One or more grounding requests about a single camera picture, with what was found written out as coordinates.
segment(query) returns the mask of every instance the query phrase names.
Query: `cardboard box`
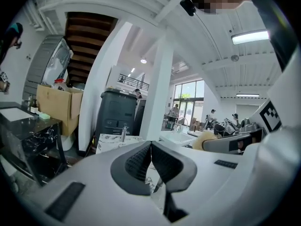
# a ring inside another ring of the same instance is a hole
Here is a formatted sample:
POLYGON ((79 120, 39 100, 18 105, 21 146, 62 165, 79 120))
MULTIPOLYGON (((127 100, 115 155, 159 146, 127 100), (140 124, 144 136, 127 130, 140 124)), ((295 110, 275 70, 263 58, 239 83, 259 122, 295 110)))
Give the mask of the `cardboard box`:
POLYGON ((79 111, 83 92, 70 89, 70 92, 52 89, 47 85, 39 85, 37 102, 39 111, 61 120, 63 136, 69 136, 79 124, 79 111))

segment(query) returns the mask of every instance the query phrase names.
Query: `black trash bin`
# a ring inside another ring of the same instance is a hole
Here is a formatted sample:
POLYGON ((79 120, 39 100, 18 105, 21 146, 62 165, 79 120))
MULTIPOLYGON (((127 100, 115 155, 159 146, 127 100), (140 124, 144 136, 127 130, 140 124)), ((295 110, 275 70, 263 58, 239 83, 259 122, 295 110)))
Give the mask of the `black trash bin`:
POLYGON ((121 135, 125 124, 128 126, 129 134, 127 135, 132 135, 137 104, 136 95, 107 88, 101 94, 101 98, 95 131, 96 140, 99 140, 100 134, 121 135))

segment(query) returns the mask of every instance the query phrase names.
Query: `ceiling lamp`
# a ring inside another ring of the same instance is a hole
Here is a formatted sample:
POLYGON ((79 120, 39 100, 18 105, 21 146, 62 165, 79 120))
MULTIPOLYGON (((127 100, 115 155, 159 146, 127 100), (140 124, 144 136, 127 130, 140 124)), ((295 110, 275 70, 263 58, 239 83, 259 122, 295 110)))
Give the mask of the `ceiling lamp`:
POLYGON ((252 41, 259 41, 259 40, 268 40, 269 39, 269 33, 266 30, 260 30, 255 32, 246 32, 241 33, 237 35, 231 36, 233 44, 241 44, 241 43, 247 43, 252 41))
POLYGON ((259 97, 259 94, 236 94, 237 97, 259 97))

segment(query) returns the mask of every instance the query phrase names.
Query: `white sink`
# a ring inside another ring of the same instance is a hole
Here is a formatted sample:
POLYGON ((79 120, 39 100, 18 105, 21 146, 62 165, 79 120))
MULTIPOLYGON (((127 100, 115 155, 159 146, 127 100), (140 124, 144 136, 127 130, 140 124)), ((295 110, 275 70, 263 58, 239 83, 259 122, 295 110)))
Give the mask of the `white sink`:
POLYGON ((171 145, 186 146, 197 138, 183 132, 162 131, 160 133, 160 139, 171 145))
POLYGON ((33 117, 29 113, 26 113, 19 108, 8 108, 8 109, 1 109, 0 113, 6 117, 9 121, 18 121, 26 118, 33 117))

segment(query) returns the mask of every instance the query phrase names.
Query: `faucet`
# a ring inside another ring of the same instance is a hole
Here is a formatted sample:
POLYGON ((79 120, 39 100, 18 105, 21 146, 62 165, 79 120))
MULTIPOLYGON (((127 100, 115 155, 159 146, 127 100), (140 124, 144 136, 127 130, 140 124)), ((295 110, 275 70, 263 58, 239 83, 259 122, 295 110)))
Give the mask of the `faucet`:
POLYGON ((123 128, 122 128, 122 133, 121 133, 121 139, 120 139, 121 142, 124 142, 124 141, 125 141, 126 135, 127 135, 127 133, 129 133, 129 132, 127 131, 127 129, 128 129, 128 126, 127 126, 126 123, 124 123, 124 124, 123 124, 123 128))
MULTIPOLYGON (((179 120, 180 120, 180 119, 185 119, 186 122, 187 122, 187 126, 188 126, 188 120, 187 120, 185 117, 180 117, 180 118, 178 118, 177 125, 175 126, 176 128, 178 128, 178 123, 179 123, 179 120)), ((179 132, 179 133, 182 132, 182 125, 181 125, 181 124, 180 124, 180 127, 179 127, 179 129, 178 129, 178 132, 179 132)))

